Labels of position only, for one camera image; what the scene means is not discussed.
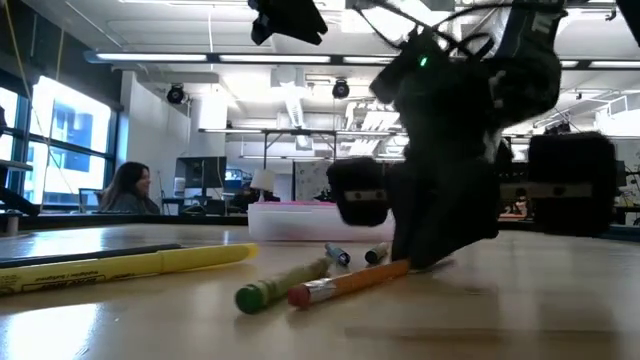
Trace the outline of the green crayon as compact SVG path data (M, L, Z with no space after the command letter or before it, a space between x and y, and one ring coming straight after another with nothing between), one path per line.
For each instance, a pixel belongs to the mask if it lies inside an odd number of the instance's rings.
M245 314L255 314L287 295L290 288L324 277L330 267L328 258L295 266L279 274L241 287L235 294L237 308Z

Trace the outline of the yellow highlighter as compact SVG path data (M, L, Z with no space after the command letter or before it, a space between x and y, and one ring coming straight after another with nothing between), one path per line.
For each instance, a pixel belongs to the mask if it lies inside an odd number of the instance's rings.
M253 243L0 269L0 295L51 290L231 264L258 253Z

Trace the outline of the grey cylinder post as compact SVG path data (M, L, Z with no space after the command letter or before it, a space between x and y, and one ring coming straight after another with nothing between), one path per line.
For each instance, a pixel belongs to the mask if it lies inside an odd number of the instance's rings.
M22 218L22 214L15 210L8 210L5 213L5 218L6 225L3 234L5 236L16 236L19 232L19 221Z

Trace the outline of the small black framed screen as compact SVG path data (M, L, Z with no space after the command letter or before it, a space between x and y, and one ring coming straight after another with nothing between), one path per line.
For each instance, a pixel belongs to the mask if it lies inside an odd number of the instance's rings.
M102 189L79 188L78 202L82 212L97 211L100 208Z

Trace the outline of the black rig strut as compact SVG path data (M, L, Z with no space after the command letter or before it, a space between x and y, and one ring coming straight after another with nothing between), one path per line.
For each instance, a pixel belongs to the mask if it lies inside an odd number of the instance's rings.
M32 170L33 168L28 164L0 159L0 201L11 210L17 210L27 216L38 216L40 214L38 206L6 187L10 171L28 172Z

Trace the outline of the black metal frame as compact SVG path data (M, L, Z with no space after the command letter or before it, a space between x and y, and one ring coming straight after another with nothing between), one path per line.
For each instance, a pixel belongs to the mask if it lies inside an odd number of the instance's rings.
M231 128L202 132L221 134L226 141L229 166L247 173L268 169L276 174L291 174L297 163L354 157L399 161L406 140L406 134L398 131Z

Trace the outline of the orange pencil red eraser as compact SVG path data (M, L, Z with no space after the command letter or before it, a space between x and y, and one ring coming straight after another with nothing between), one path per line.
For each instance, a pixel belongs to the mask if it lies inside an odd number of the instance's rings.
M308 308L315 303L405 276L409 272L409 266L408 260L399 260L335 278L309 281L290 288L287 292L287 300L291 306L296 308Z

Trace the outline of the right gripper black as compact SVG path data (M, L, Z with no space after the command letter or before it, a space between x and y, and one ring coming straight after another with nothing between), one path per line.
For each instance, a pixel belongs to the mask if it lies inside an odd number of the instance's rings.
M344 223L374 227L395 219L392 260L411 270L434 261L424 236L443 236L444 254L496 238L508 200L533 203L542 231L591 236L607 231L617 192L614 144L596 132L543 134L529 143L523 178L513 177L508 126L552 108L556 72L421 70L394 99L408 135L401 162L339 160L327 172Z

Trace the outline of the black computer monitor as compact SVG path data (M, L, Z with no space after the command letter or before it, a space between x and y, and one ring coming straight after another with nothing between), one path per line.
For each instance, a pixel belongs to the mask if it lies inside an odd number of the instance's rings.
M182 158L184 165L185 187L200 189L206 196L208 189L223 189L225 185L225 157L189 157Z

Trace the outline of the translucent plastic supply box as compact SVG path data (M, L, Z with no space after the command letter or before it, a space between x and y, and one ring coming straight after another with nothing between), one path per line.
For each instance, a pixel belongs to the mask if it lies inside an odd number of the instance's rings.
M393 237L391 214L376 227L345 224L337 206L248 206L249 234L255 240L382 242Z

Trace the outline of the dark pen on left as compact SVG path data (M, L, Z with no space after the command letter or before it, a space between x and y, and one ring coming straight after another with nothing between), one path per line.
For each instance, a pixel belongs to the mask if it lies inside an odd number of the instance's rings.
M20 257L20 258L12 258L12 259L7 258L7 259L0 259L0 269L44 265L44 264L52 264L52 263L63 263L63 262L71 262L71 261L93 260L93 259L102 259L102 258L119 257L119 256L141 255L141 254L155 253L158 251L176 250L181 248L182 248L181 244L170 243L170 244L124 248L124 249L101 250L101 251L89 252L89 253Z

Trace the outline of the white patterned poster board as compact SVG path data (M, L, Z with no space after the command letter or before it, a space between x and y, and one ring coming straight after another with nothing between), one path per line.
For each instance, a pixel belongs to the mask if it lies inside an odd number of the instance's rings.
M293 183L296 201L315 201L316 196L329 189L326 172L330 165L331 162L325 160L294 163Z

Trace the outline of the dark olive marker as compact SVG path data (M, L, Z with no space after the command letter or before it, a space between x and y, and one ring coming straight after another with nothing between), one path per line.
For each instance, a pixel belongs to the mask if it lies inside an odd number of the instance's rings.
M389 244L387 242L382 242L369 249L365 253L364 258L369 265L375 265L381 263L388 255L388 252Z

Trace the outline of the blue marker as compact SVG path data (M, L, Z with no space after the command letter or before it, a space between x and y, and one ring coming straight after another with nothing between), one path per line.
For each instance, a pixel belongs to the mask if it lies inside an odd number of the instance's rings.
M335 246L334 244L327 243L325 245L325 251L326 254L340 266L348 266L351 261L350 255L342 248Z

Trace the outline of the white desk lamp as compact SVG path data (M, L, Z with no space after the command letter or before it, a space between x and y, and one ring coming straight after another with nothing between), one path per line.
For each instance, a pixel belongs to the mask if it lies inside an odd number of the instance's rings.
M259 201L266 200L266 193L272 192L275 185L275 174L268 169L257 169L252 177L250 188L259 192Z

